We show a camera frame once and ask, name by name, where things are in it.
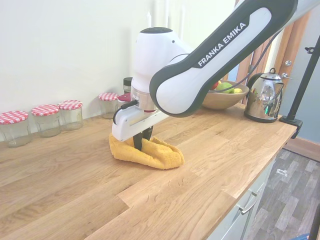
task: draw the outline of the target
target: drawer handle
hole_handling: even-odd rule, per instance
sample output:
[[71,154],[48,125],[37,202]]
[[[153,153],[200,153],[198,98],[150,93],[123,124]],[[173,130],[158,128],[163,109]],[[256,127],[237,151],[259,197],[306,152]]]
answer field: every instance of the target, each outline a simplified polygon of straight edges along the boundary
[[258,198],[257,198],[258,194],[253,191],[253,192],[252,192],[252,195],[255,196],[255,200],[253,201],[252,204],[250,204],[247,208],[244,208],[244,207],[242,207],[242,206],[239,207],[240,210],[241,210],[241,214],[242,214],[242,215],[245,215],[247,212],[249,212],[249,211],[256,205],[256,203],[257,203],[257,201],[258,201]]

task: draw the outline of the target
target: cable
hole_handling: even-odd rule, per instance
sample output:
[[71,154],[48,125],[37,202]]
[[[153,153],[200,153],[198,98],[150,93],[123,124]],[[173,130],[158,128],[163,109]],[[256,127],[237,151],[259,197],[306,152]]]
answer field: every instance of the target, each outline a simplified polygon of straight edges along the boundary
[[117,124],[116,124],[116,115],[117,115],[117,113],[118,113],[120,110],[127,109],[127,108],[129,108],[129,107],[132,107],[132,106],[134,106],[134,105],[137,105],[138,103],[139,103],[139,102],[138,102],[137,100],[133,100],[133,101],[130,101],[130,102],[128,102],[128,103],[123,104],[120,108],[118,108],[117,111],[115,111],[115,113],[114,113],[114,115],[113,115],[113,123],[114,123],[115,125],[117,125]]
[[265,46],[263,52],[261,53],[260,58],[258,59],[258,62],[254,65],[253,69],[247,74],[247,76],[244,77],[244,79],[242,79],[241,81],[237,82],[235,85],[227,87],[225,89],[222,90],[209,90],[209,93],[221,93],[224,92],[226,90],[229,89],[233,89],[234,87],[242,84],[245,80],[247,80],[249,78],[249,76],[254,72],[254,70],[256,70],[256,68],[258,67],[259,63],[261,62],[262,58],[264,57],[264,55],[266,54],[268,48],[270,47],[270,45],[272,44],[273,40],[275,40],[275,38],[278,36],[280,32],[277,32],[276,34],[273,35],[273,37],[270,39],[270,41],[268,42],[268,44]]

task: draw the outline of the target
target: black pole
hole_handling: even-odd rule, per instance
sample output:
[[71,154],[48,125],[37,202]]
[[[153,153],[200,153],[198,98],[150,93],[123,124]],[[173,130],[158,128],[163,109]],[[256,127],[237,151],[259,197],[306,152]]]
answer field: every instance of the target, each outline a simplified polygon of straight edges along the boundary
[[290,108],[288,116],[282,116],[279,119],[280,122],[290,124],[290,125],[297,127],[295,134],[293,134],[293,136],[291,137],[292,139],[296,138],[296,136],[298,135],[298,133],[302,127],[302,124],[303,124],[303,122],[301,120],[298,120],[295,117],[296,117],[298,108],[300,106],[301,100],[304,97],[304,94],[306,92],[309,81],[312,77],[312,74],[314,73],[317,62],[320,58],[320,36],[316,42],[315,47],[306,47],[305,49],[307,50],[308,54],[311,54],[309,63],[307,65],[306,70],[304,72],[304,75],[302,77],[298,91],[296,92],[296,95],[293,100],[293,103]]
[[306,70],[304,72],[304,75],[302,77],[300,86],[298,88],[298,91],[295,95],[295,98],[293,100],[291,109],[289,111],[288,116],[286,117],[287,120],[294,120],[298,111],[298,108],[300,106],[301,100],[304,97],[305,91],[307,89],[307,86],[309,84],[309,81],[311,79],[312,74],[314,73],[314,70],[316,68],[318,59],[320,57],[320,36],[318,38],[318,41],[316,42],[316,45],[314,48],[310,47],[308,49],[308,53],[311,54],[311,58],[309,60],[308,66],[306,67]]

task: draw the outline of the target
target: red apple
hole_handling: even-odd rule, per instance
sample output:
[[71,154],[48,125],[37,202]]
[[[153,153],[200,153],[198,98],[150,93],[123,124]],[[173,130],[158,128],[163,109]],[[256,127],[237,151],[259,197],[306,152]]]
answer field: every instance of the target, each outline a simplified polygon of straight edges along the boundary
[[211,90],[215,90],[216,87],[218,87],[219,85],[219,82],[217,81],[215,84],[213,84],[213,86],[211,87]]

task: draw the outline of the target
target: red gingham jar lid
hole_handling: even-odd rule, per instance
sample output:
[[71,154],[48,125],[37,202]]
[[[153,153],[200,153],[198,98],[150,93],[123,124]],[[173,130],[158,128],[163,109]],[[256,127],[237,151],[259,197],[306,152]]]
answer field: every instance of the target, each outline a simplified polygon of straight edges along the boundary
[[105,92],[105,93],[101,93],[98,98],[101,101],[114,101],[118,99],[118,94],[113,93],[113,92]]
[[75,110],[82,108],[82,102],[78,100],[66,100],[58,104],[59,109],[61,110]]
[[53,104],[36,106],[31,110],[32,115],[37,117],[49,116],[57,112],[59,112],[59,107]]
[[0,124],[16,124],[28,118],[28,113],[25,111],[8,111],[0,114]]

